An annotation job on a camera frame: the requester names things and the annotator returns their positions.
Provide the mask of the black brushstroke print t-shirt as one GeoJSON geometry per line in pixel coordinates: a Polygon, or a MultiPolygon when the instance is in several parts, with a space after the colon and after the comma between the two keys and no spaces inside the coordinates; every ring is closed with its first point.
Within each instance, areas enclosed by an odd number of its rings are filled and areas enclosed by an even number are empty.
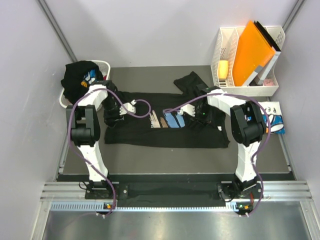
{"type": "Polygon", "coordinates": [[[176,79],[174,85],[178,93],[145,93],[117,91],[116,95],[123,103],[136,100],[135,118],[129,114],[113,127],[106,125],[105,144],[129,144],[158,148],[227,148],[230,141],[227,136],[226,115],[212,108],[212,121],[201,122],[194,117],[179,115],[165,109],[178,107],[200,96],[197,86],[207,84],[195,73],[176,79]]]}

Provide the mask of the black daisy print t-shirt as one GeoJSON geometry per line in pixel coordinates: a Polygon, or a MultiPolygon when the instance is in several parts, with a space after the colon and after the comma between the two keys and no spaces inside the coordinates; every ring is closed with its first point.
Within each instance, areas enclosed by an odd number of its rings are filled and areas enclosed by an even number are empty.
{"type": "Polygon", "coordinates": [[[93,82],[103,80],[104,76],[96,63],[82,60],[67,64],[60,82],[64,88],[63,95],[74,104],[89,91],[93,82]]]}

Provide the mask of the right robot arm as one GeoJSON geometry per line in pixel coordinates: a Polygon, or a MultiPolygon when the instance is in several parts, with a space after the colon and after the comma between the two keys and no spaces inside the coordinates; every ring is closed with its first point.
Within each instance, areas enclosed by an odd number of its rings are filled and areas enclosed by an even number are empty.
{"type": "Polygon", "coordinates": [[[259,103],[249,96],[228,93],[218,87],[197,86],[199,94],[206,95],[196,106],[196,114],[217,108],[229,115],[231,133],[237,142],[237,167],[232,181],[234,194],[245,198],[256,187],[258,150],[267,126],[259,103]]]}

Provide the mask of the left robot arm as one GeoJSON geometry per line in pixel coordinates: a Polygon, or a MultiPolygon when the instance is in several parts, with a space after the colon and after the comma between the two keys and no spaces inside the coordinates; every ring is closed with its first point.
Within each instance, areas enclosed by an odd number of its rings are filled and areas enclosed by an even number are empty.
{"type": "Polygon", "coordinates": [[[98,109],[103,107],[104,120],[109,127],[123,119],[121,104],[116,98],[118,88],[111,80],[89,82],[82,81],[81,90],[65,96],[71,102],[66,108],[66,122],[68,141],[80,151],[89,171],[87,191],[96,189],[102,198],[109,198],[114,191],[110,183],[109,171],[105,166],[100,151],[99,140],[101,128],[98,118],[98,109]]]}

